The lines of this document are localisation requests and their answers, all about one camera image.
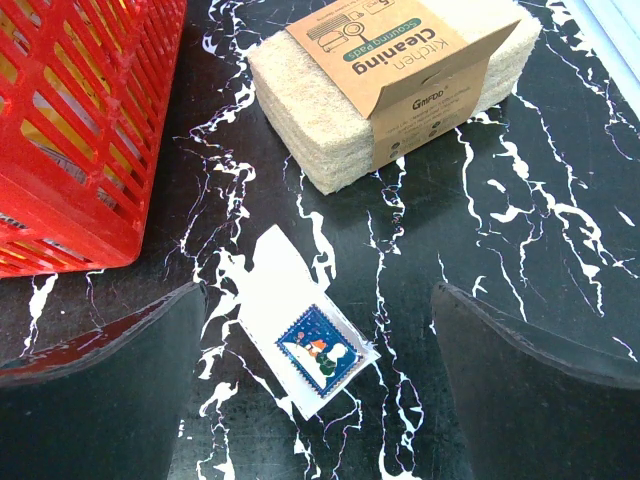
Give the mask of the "white card with stamp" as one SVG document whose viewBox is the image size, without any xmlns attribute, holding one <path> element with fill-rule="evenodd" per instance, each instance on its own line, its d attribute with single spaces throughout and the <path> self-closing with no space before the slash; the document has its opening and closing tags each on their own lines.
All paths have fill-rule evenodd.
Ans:
<svg viewBox="0 0 640 480">
<path fill-rule="evenodd" d="M 242 327 L 304 419 L 380 358 L 279 226 L 258 238 L 253 268 L 236 285 Z"/>
</svg>

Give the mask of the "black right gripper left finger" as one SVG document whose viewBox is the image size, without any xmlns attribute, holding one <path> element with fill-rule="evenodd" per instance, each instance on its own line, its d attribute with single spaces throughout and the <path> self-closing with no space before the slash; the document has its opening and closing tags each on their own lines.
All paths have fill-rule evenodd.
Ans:
<svg viewBox="0 0 640 480">
<path fill-rule="evenodd" d="M 207 303 L 187 284 L 3 364 L 2 478 L 166 478 Z"/>
</svg>

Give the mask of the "scouring pads pack kraft sleeve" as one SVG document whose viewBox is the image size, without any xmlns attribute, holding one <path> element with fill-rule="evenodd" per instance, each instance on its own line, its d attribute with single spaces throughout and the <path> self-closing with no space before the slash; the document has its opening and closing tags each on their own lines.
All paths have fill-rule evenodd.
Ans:
<svg viewBox="0 0 640 480">
<path fill-rule="evenodd" d="M 327 195 L 504 100 L 540 30 L 513 1 L 337 1 L 248 62 L 267 119 Z"/>
</svg>

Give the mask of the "red plastic shopping basket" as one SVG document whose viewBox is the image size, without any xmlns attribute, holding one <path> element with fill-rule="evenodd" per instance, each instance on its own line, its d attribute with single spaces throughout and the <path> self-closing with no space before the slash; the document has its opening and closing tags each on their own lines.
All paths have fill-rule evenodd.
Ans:
<svg viewBox="0 0 640 480">
<path fill-rule="evenodd" d="M 187 5 L 1 5 L 1 274 L 140 254 Z"/>
</svg>

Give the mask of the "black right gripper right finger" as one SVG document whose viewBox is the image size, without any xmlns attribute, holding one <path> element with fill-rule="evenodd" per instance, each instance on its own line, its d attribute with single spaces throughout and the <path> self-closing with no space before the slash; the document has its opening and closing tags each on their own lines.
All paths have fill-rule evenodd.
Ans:
<svg viewBox="0 0 640 480">
<path fill-rule="evenodd" d="M 477 479 L 636 479 L 639 365 L 444 282 L 432 318 Z"/>
</svg>

